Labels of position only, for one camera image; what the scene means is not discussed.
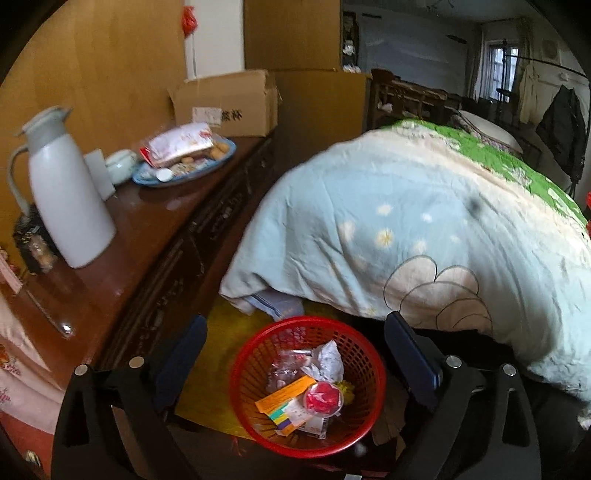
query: ceiling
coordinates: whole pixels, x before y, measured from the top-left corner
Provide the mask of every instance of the ceiling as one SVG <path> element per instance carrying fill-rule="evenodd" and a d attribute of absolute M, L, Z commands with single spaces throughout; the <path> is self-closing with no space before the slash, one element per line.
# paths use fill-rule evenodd
<path fill-rule="evenodd" d="M 343 0 L 343 3 L 471 22 L 516 18 L 535 12 L 525 0 Z"/>

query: wooden dresser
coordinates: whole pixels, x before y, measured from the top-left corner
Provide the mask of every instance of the wooden dresser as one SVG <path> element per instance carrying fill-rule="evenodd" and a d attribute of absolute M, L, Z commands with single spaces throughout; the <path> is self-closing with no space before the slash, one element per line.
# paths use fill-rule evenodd
<path fill-rule="evenodd" d="M 60 385 L 80 363 L 120 366 L 182 331 L 195 314 L 208 314 L 280 170 L 272 138 L 233 140 L 234 157 L 202 179 L 120 187 L 106 202 L 117 235 L 99 258 L 78 270 L 60 260 L 8 296 Z"/>

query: folded cloth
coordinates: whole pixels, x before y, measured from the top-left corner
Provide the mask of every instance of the folded cloth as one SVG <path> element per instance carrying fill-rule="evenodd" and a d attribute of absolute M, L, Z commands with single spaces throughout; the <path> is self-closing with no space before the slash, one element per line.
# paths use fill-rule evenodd
<path fill-rule="evenodd" d="M 292 317 L 299 317 L 304 314 L 304 306 L 302 305 L 300 298 L 288 295 L 287 293 L 275 291 L 271 288 L 250 295 L 244 300 L 254 308 L 271 315 L 275 322 Z M 235 306 L 244 313 L 249 313 L 245 312 L 238 305 Z"/>

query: dresser top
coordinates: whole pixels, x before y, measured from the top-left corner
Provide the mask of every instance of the dresser top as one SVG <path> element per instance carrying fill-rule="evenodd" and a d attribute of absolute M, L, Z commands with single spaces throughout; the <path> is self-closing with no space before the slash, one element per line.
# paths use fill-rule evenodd
<path fill-rule="evenodd" d="M 7 296 L 41 357 L 56 363 L 48 367 L 59 383 L 67 383 L 72 365 L 97 360 L 123 308 L 167 244 L 264 138 L 233 141 L 235 155 L 200 179 L 162 189 L 133 182 L 119 187 L 106 201 L 117 234 L 96 260 L 77 270 L 59 260 L 48 274 L 30 277 L 19 295 Z M 59 334 L 48 317 L 70 326 L 72 334 Z"/>

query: wooden cabinet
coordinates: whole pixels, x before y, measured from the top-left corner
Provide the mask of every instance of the wooden cabinet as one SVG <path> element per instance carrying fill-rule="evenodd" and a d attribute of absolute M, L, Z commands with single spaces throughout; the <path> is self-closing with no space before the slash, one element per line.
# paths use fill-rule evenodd
<path fill-rule="evenodd" d="M 340 0 L 244 0 L 247 69 L 341 68 Z"/>
<path fill-rule="evenodd" d="M 369 78 L 363 73 L 300 70 L 275 72 L 283 102 L 278 155 L 296 166 L 337 142 L 365 131 Z"/>
<path fill-rule="evenodd" d="M 272 138 L 234 140 L 234 157 L 202 179 L 166 189 L 121 187 L 107 201 L 118 233 L 99 258 L 78 270 L 59 261 L 9 298 L 60 385 L 80 363 L 109 369 L 148 355 L 193 316 L 209 313 L 278 174 Z M 69 335 L 54 327 L 65 323 Z"/>

